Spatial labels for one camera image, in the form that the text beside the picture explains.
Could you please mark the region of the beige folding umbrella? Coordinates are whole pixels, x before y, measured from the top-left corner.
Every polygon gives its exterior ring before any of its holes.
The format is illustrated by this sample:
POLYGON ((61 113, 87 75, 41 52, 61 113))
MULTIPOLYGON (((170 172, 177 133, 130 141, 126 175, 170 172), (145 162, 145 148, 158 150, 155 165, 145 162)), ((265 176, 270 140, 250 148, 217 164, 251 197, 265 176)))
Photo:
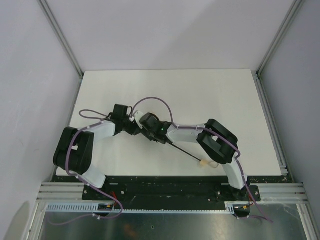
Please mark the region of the beige folding umbrella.
POLYGON ((189 157, 195 159, 201 165, 208 165, 213 169, 218 168, 219 163, 208 160, 205 158, 200 158, 187 150, 179 147, 176 143, 192 143, 197 144, 199 135, 204 131, 204 124, 200 125, 178 125, 172 121, 161 121, 155 114, 149 113, 147 115, 147 120, 140 120, 143 128, 146 131, 153 133, 161 133, 167 137, 168 145, 174 147, 176 150, 188 155, 189 157))

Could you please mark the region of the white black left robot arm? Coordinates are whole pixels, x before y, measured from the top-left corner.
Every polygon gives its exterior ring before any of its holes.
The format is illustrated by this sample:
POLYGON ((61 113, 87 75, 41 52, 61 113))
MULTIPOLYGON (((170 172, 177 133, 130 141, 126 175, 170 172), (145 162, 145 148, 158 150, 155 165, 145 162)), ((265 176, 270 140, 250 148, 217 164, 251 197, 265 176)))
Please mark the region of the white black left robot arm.
POLYGON ((102 114, 101 117, 85 116, 83 113, 86 110, 81 110, 79 115, 82 118, 96 122, 82 128, 66 127, 55 150, 53 164, 84 183, 101 189, 107 177, 93 164, 94 146, 122 131, 131 135, 139 134, 139 126, 128 113, 132 109, 131 106, 115 104, 113 112, 102 114))

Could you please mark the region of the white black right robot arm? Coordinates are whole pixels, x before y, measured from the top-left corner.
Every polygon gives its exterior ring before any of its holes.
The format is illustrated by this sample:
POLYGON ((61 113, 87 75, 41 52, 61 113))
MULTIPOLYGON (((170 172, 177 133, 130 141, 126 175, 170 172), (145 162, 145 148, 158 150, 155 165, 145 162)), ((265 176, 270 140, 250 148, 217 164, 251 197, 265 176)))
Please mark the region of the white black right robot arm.
POLYGON ((178 125, 169 121, 160 121, 152 114, 137 114, 134 120, 141 132, 161 144, 192 143, 198 144, 211 160, 222 165, 228 178, 230 191, 234 195, 244 195, 248 189, 248 176, 245 174, 239 158, 238 138, 214 119, 200 125, 178 125))

